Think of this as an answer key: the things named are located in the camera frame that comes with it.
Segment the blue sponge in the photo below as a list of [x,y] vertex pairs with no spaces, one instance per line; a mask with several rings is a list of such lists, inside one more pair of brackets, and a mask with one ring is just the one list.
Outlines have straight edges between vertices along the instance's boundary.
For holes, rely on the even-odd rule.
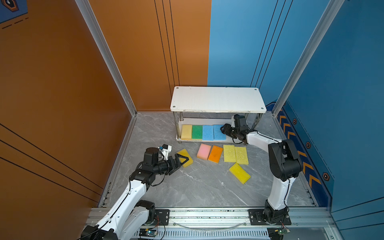
[[211,125],[203,125],[203,141],[213,141],[214,140],[214,128]]
[[214,141],[225,141],[227,139],[227,136],[221,131],[222,126],[223,125],[213,125]]

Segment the pale yellow sponge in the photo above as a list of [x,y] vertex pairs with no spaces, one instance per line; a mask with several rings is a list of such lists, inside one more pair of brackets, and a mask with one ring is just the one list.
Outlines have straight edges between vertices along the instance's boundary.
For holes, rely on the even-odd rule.
[[182,125],[181,139],[182,140],[191,140],[192,139],[192,131],[193,131],[192,125]]

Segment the green sponge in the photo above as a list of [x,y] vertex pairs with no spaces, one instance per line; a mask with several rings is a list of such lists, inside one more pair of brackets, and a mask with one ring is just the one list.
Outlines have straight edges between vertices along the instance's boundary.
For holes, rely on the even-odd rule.
[[202,140],[203,139],[203,126],[202,125],[193,125],[192,126],[192,140]]

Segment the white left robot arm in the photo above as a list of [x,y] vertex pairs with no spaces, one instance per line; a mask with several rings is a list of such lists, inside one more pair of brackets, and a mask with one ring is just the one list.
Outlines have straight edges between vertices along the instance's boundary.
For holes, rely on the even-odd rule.
[[171,156],[172,147],[147,148],[144,159],[129,177],[122,195],[95,226],[86,226],[80,240],[129,240],[137,230],[155,219],[155,204],[142,200],[157,175],[170,176],[191,159],[181,154]]

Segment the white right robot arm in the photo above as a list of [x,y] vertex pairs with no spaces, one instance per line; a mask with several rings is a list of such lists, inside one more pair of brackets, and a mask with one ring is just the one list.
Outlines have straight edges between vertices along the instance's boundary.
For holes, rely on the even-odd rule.
[[246,117],[238,114],[232,117],[231,124],[224,124],[220,130],[232,139],[238,139],[269,154],[270,170],[274,176],[272,189],[263,212],[253,215],[253,219],[268,225],[290,225],[288,196],[292,184],[304,169],[294,142],[290,139],[274,139],[250,129]]

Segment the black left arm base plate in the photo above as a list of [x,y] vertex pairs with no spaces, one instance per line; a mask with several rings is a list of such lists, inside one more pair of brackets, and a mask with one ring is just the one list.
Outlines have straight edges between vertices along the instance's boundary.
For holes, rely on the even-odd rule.
[[154,218],[151,222],[151,226],[155,226],[157,224],[164,224],[165,226],[169,225],[170,220],[170,210],[169,209],[158,209],[156,208],[154,211]]

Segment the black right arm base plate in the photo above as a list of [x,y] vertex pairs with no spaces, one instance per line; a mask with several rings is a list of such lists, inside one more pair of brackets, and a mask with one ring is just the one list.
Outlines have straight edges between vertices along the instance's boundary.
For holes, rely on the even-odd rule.
[[284,226],[290,226],[292,224],[291,218],[288,214],[283,215],[277,219],[276,223],[269,223],[263,214],[262,209],[249,209],[249,220],[252,226],[278,226],[283,224]]

